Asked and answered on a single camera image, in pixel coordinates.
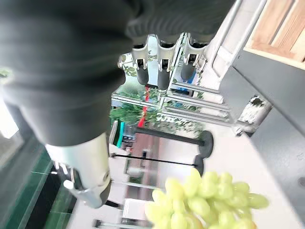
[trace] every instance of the white wall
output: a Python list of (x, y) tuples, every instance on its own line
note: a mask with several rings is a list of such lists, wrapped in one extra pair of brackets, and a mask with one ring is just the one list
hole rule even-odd
[[(252, 192), (261, 193), (270, 200), (268, 208), (253, 211), (257, 228), (303, 228), (250, 139), (245, 135), (234, 137), (231, 129), (227, 127), (207, 125), (206, 128), (213, 133), (214, 150), (211, 157), (204, 162), (205, 171), (229, 172), (233, 175), (234, 181), (248, 182)], [(159, 155), (163, 160), (192, 163), (193, 158), (198, 154), (197, 147), (191, 144), (167, 139), (161, 139), (160, 142)], [(160, 163), (158, 185), (163, 187), (168, 176), (183, 181), (189, 169), (187, 166)]]

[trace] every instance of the black stand base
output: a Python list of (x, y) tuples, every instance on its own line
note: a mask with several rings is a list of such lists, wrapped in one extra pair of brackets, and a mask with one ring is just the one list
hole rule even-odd
[(200, 176), (202, 176), (204, 171), (204, 163), (203, 163), (203, 157), (200, 154), (196, 155), (195, 157), (194, 167), (195, 169), (198, 170)]
[(213, 151), (214, 138), (210, 131), (204, 130), (199, 135), (200, 140), (204, 141), (204, 145), (199, 145), (199, 152), (203, 158), (208, 158)]

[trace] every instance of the black pole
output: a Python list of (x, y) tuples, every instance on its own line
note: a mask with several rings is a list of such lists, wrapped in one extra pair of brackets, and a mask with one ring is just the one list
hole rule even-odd
[(193, 138), (189, 138), (189, 137), (173, 135), (173, 134), (165, 133), (165, 132), (158, 131), (158, 130), (151, 130), (151, 129), (136, 127), (135, 132), (139, 133), (139, 134), (152, 135), (155, 137), (163, 137), (163, 138), (172, 139), (172, 140), (176, 140), (176, 141), (180, 141), (180, 142), (187, 142), (187, 143), (191, 143), (191, 144), (195, 144), (195, 145), (199, 145), (199, 146), (204, 146), (203, 140), (197, 140), (197, 139), (193, 139)]
[(164, 160), (158, 160), (158, 159), (152, 159), (152, 158), (146, 158), (146, 157), (139, 157), (139, 156), (129, 156), (129, 155), (122, 155), (122, 154), (111, 154), (111, 157), (127, 157), (127, 158), (133, 158), (133, 159), (140, 159), (140, 160), (147, 160), (147, 161), (158, 161), (158, 162), (167, 162), (172, 164), (178, 164), (178, 165), (185, 165), (185, 166), (195, 166), (196, 164), (187, 164), (187, 163), (181, 163), (181, 162), (174, 162), (174, 161), (164, 161)]

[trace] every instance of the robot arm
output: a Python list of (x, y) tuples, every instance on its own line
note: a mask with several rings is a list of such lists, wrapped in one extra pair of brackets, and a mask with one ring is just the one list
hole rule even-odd
[(0, 65), (14, 71), (2, 88), (4, 99), (20, 108), (72, 194), (93, 208), (107, 200), (111, 93), (125, 82), (117, 67), (119, 56), (133, 49), (142, 71), (139, 82), (147, 83), (146, 39), (156, 34), (159, 73), (163, 72), (158, 85), (164, 89), (174, 38), (189, 32), (189, 40), (196, 41), (185, 58), (193, 66), (233, 2), (0, 2)]

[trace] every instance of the black sleeve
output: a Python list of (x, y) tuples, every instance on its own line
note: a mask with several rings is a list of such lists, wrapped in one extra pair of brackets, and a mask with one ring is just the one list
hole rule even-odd
[(123, 0), (0, 1), (0, 66), (14, 74), (3, 95), (41, 142), (76, 145), (107, 129), (133, 15)]

